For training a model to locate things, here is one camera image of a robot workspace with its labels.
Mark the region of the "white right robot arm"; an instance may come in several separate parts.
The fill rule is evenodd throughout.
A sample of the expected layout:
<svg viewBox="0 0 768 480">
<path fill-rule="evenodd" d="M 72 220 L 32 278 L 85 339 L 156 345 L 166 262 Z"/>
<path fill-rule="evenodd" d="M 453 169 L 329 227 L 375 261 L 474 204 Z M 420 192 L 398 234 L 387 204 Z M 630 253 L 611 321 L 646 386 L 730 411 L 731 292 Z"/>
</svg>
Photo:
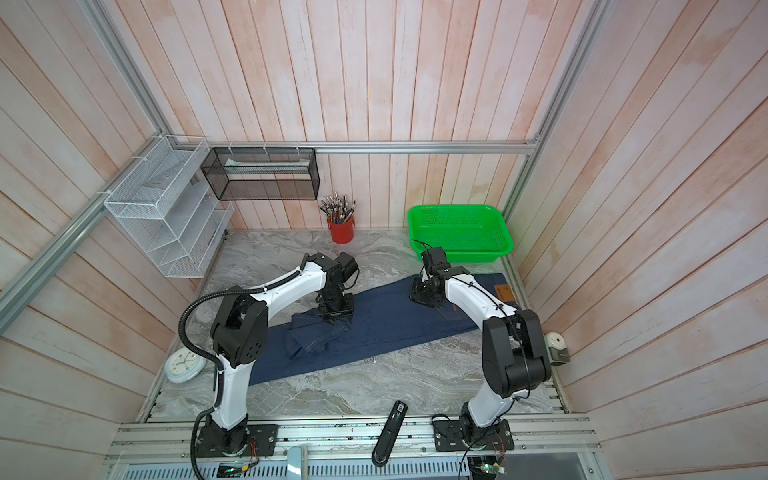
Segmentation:
<svg viewBox="0 0 768 480">
<path fill-rule="evenodd" d="M 551 378 L 548 347 L 537 314 L 495 297 L 470 272 L 452 266 L 439 247 L 421 252 L 423 262 L 409 298 L 437 308 L 448 301 L 459 307 L 482 333 L 484 382 L 462 408 L 460 424 L 466 435 L 489 430 L 512 408 Z"/>
</svg>

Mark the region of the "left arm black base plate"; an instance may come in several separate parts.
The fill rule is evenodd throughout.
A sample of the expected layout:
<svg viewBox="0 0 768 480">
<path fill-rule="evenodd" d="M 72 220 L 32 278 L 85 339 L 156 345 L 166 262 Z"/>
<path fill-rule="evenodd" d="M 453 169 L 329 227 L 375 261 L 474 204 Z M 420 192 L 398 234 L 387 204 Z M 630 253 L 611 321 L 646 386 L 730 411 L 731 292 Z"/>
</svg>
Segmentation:
<svg viewBox="0 0 768 480">
<path fill-rule="evenodd" d="M 277 430 L 276 424 L 241 424 L 232 430 L 224 430 L 215 423 L 204 425 L 197 431 L 195 457 L 269 457 L 275 451 Z"/>
</svg>

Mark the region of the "dark blue denim trousers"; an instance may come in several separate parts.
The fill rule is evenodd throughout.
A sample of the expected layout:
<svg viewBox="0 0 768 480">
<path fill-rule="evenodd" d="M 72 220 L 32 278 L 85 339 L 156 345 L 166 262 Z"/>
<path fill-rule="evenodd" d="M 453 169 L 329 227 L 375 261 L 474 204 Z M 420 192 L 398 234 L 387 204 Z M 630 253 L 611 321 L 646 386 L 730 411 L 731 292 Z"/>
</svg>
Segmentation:
<svg viewBox="0 0 768 480">
<path fill-rule="evenodd" d="M 436 308 L 411 301 L 414 279 L 409 276 L 355 295 L 349 319 L 331 324 L 313 308 L 271 327 L 249 384 L 334 368 L 477 329 L 448 301 Z"/>
</svg>

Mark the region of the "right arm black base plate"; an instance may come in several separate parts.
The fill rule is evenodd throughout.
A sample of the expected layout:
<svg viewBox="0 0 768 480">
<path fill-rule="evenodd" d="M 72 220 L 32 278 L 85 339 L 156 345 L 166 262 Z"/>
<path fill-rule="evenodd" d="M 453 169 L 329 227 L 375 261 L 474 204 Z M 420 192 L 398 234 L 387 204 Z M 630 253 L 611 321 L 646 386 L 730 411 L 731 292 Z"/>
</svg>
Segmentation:
<svg viewBox="0 0 768 480">
<path fill-rule="evenodd" d="M 496 451 L 505 453 L 515 449 L 510 425 L 507 420 L 474 428 L 460 420 L 447 418 L 432 422 L 435 449 L 438 452 Z"/>
</svg>

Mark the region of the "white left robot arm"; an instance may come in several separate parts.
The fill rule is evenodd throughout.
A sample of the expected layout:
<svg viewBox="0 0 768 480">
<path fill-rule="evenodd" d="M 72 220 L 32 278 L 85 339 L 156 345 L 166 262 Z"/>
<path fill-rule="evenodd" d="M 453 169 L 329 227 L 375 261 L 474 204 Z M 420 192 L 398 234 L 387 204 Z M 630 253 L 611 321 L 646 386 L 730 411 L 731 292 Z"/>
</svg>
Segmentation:
<svg viewBox="0 0 768 480">
<path fill-rule="evenodd" d="M 246 394 L 254 363 L 266 350 L 269 321 L 295 301 L 313 294 L 322 339 L 351 323 L 354 300 L 345 282 L 359 274 L 353 256 L 305 255 L 301 264 L 270 283 L 222 293 L 223 301 L 211 325 L 217 368 L 216 399 L 211 419 L 225 432 L 247 418 Z"/>
</svg>

